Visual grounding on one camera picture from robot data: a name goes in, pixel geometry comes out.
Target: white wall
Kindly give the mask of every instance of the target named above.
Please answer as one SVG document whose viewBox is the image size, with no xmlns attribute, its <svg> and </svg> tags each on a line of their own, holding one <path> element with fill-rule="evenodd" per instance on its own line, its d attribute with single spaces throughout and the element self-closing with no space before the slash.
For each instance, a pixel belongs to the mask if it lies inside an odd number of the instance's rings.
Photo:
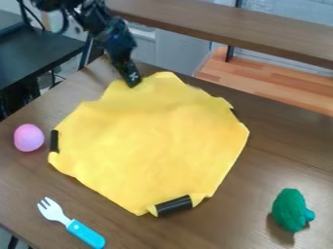
<svg viewBox="0 0 333 249">
<path fill-rule="evenodd" d="M 39 19 L 42 18 L 41 12 L 39 10 L 37 10 L 36 8 L 34 8 L 31 5 L 30 0 L 24 0 L 24 4 Z M 12 12 L 12 13 L 16 13 L 16 14 L 20 14 L 19 3 L 17 2 L 17 0 L 0 0 L 0 10 L 7 11 L 7 12 Z M 32 23 L 32 25 L 34 25 L 36 27 L 40 27 L 40 25 L 38 24 L 38 22 L 36 20 L 34 20 L 34 19 L 33 19 L 33 21 L 31 23 Z"/>
</svg>

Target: table surface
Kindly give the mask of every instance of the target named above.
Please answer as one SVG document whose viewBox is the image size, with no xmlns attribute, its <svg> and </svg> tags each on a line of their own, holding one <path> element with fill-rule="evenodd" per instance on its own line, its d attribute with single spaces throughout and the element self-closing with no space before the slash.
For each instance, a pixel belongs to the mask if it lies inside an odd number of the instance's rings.
<svg viewBox="0 0 333 249">
<path fill-rule="evenodd" d="M 161 69 L 138 63 L 143 75 Z M 333 119 L 269 99 L 182 76 L 190 85 L 230 101 L 251 134 L 216 194 L 198 207 L 167 218 L 136 217 L 56 171 L 48 146 L 21 153 L 13 131 L 32 123 L 47 134 L 83 100 L 98 99 L 115 78 L 105 57 L 34 100 L 0 124 L 0 224 L 35 248 L 86 248 L 63 225 L 44 219 L 36 203 L 57 200 L 71 217 L 107 238 L 114 249 L 331 248 L 333 245 Z M 316 220 L 295 234 L 270 214 L 283 188 L 297 188 Z"/>
<path fill-rule="evenodd" d="M 84 46 L 82 41 L 27 27 L 0 37 L 0 90 L 50 71 Z"/>
<path fill-rule="evenodd" d="M 116 15 L 208 41 L 333 69 L 333 27 L 199 0 L 107 0 Z"/>
</svg>

